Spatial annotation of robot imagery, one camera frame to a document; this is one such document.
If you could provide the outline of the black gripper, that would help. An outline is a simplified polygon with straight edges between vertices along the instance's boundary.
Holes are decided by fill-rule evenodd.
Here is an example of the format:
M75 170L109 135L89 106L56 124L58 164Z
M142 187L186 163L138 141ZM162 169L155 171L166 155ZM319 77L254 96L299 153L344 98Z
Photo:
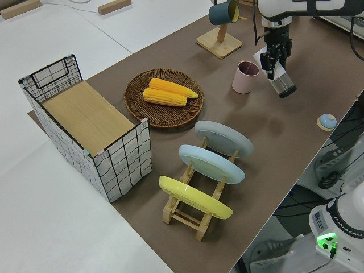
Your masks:
M289 27L265 27L264 31L267 32L264 37L267 52L260 54L260 63L262 69L267 71L268 79L275 80L284 75L284 57L291 55L292 39Z

